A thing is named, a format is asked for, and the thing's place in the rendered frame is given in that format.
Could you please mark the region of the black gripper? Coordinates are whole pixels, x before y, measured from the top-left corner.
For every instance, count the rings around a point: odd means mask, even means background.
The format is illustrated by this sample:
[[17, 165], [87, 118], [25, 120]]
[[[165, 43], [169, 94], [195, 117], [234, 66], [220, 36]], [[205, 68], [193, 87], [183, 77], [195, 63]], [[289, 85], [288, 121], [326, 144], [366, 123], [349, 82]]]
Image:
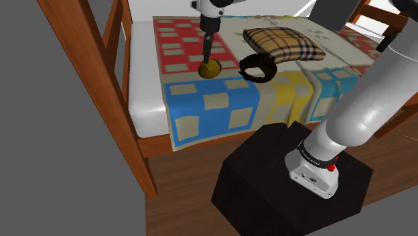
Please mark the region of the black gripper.
[[214, 33], [220, 30], [221, 19], [219, 17], [212, 18], [200, 15], [200, 29], [205, 32], [203, 43], [203, 62], [207, 64], [210, 59], [210, 53], [212, 49], [212, 43], [214, 40]]

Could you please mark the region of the yellow-brown round fruit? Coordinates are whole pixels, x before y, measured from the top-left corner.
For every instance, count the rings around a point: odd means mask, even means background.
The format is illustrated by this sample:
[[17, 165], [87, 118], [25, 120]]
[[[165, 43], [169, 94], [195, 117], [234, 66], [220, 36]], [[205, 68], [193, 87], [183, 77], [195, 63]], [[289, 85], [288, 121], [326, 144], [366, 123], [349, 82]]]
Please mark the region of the yellow-brown round fruit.
[[217, 77], [222, 71], [222, 65], [216, 59], [209, 59], [207, 63], [201, 62], [198, 67], [198, 74], [205, 79]]

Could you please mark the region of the tan plaid pillow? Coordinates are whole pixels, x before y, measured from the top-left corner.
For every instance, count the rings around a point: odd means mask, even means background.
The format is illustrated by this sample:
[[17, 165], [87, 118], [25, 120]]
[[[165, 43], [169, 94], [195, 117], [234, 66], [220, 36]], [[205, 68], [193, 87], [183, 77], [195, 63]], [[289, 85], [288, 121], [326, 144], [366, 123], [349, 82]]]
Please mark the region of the tan plaid pillow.
[[276, 64], [288, 61], [320, 61], [326, 53], [311, 39], [287, 27], [244, 29], [242, 36], [257, 53], [266, 53]]

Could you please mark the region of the black robot stand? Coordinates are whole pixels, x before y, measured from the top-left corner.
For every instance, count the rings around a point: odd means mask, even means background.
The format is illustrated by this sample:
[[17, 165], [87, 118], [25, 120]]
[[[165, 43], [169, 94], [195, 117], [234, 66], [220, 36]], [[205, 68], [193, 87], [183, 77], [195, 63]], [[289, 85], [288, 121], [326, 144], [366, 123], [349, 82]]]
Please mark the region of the black robot stand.
[[305, 236], [361, 211], [373, 170], [346, 152], [329, 199], [290, 179], [285, 155], [310, 132], [298, 122], [264, 125], [224, 160], [211, 201], [240, 236]]

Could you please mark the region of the wooden bed with patchwork quilt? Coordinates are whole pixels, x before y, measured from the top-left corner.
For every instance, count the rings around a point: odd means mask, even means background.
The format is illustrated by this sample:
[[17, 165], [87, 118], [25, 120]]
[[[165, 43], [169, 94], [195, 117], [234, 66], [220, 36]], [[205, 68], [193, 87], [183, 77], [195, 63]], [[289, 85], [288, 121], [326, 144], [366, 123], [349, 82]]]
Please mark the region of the wooden bed with patchwork quilt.
[[[200, 17], [155, 16], [133, 21], [128, 0], [114, 0], [99, 32], [88, 0], [38, 0], [143, 192], [157, 196], [148, 157], [240, 137], [264, 125], [316, 127], [394, 39], [375, 42], [337, 32], [308, 17], [229, 16], [215, 0], [196, 0], [206, 17], [221, 19], [210, 59], [220, 74], [202, 78]], [[243, 30], [287, 27], [313, 40], [323, 60], [276, 64], [266, 83], [245, 80], [239, 61], [257, 54]]]

